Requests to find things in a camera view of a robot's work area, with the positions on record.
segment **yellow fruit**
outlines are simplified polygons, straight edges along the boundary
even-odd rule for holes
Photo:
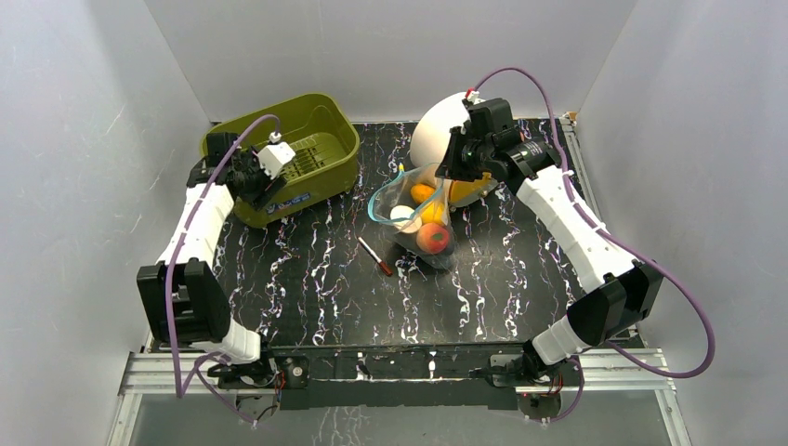
[[[427,223],[437,223],[441,226],[446,226],[448,221],[445,220],[444,215],[446,208],[442,203],[432,202],[427,203],[421,211],[421,222],[426,225]]]

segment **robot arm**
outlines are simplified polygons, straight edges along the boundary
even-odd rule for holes
[[[595,216],[592,228],[578,215],[563,190],[558,154],[547,144],[521,140],[508,102],[474,102],[466,101],[469,120],[452,128],[437,175],[473,181],[489,172],[504,182],[556,238],[586,292],[566,316],[524,344],[521,358],[479,372],[535,381],[646,318],[663,277],[599,236],[604,225]],[[594,215],[582,199],[577,204]]]
[[[178,341],[206,352],[221,352],[233,364],[246,364],[260,360],[263,344],[258,333],[247,330],[231,316],[227,296],[212,271],[217,240],[236,199],[261,209],[285,185],[280,173],[295,153],[276,135],[260,151],[236,151],[194,212],[208,178],[237,137],[227,133],[208,135],[208,154],[190,171],[186,203],[175,233],[156,264],[139,269],[137,285],[153,337],[169,342],[164,275],[178,239],[185,233],[173,280]]]

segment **white connector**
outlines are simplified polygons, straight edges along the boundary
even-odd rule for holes
[[[295,156],[296,153],[290,145],[284,141],[278,144],[269,144],[257,153],[260,167],[271,179],[278,177],[282,172],[282,168],[290,163]]]
[[[476,90],[473,90],[470,93],[468,93],[466,99],[468,100],[468,102],[474,105],[483,102],[481,99],[479,99],[479,92]]]

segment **orange fruit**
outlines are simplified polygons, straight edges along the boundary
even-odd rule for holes
[[[417,184],[411,188],[411,197],[416,204],[425,202],[433,193],[435,193],[435,188],[427,184]]]

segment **sticker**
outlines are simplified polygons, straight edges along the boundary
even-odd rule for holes
[[[283,209],[287,209],[288,207],[292,206],[293,204],[298,204],[298,203],[305,202],[306,200],[309,199],[309,197],[310,197],[309,192],[302,193],[301,195],[298,195],[297,197],[291,198],[290,200],[288,200],[286,202],[274,203],[274,204],[270,205],[269,207],[266,208],[266,212],[268,212],[269,215],[271,215],[274,212],[279,212],[279,211],[281,211]]]

